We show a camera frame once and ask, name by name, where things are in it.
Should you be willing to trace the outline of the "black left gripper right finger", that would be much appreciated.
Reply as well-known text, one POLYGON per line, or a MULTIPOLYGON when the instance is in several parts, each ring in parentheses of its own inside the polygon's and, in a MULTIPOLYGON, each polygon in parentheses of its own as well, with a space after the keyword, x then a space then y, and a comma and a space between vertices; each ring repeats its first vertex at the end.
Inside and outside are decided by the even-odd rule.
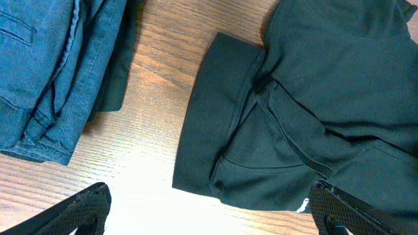
POLYGON ((345 191, 317 181, 308 196, 319 235, 415 235, 417 227, 345 191))

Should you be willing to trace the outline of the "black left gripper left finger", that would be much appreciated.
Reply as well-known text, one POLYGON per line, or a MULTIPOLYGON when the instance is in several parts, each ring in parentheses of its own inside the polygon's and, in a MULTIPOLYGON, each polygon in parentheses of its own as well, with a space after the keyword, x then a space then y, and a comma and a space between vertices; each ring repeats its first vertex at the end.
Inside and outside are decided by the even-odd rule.
POLYGON ((103 235, 111 203, 108 185, 97 182, 2 235, 103 235))

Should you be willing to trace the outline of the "black t-shirt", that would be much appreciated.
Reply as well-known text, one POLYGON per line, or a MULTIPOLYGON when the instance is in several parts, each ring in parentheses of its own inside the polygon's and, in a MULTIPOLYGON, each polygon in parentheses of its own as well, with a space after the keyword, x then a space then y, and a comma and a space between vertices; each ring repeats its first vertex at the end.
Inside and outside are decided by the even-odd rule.
POLYGON ((405 0, 282 0, 263 47, 218 33, 185 115, 172 186, 308 213, 324 180, 417 224, 417 44, 405 0))

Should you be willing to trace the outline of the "folded dark blue jeans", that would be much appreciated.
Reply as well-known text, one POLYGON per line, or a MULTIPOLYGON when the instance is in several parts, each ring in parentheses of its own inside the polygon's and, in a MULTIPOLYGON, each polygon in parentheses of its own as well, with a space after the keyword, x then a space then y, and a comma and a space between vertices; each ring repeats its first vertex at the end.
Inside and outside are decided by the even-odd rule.
POLYGON ((121 108, 139 0, 1 0, 1 153, 67 165, 121 108))

